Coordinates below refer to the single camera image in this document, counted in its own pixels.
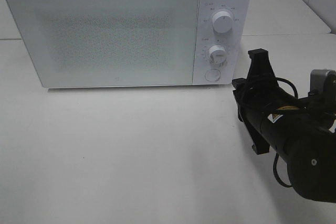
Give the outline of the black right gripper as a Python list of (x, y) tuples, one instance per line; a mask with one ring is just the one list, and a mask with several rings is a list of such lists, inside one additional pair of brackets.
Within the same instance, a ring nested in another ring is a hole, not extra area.
[(269, 52), (249, 50), (251, 64), (247, 78), (234, 79), (234, 98), (238, 118), (253, 141), (257, 155), (269, 153), (270, 144), (263, 135), (284, 134), (299, 128), (299, 102), (296, 87), (275, 77)]

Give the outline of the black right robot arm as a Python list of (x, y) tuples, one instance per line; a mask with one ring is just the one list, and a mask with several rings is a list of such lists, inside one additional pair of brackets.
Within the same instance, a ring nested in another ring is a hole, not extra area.
[(301, 197), (335, 202), (335, 71), (315, 69), (304, 98), (288, 94), (271, 67), (268, 51), (248, 52), (247, 77), (232, 81), (238, 119), (256, 154), (275, 150), (289, 183)]

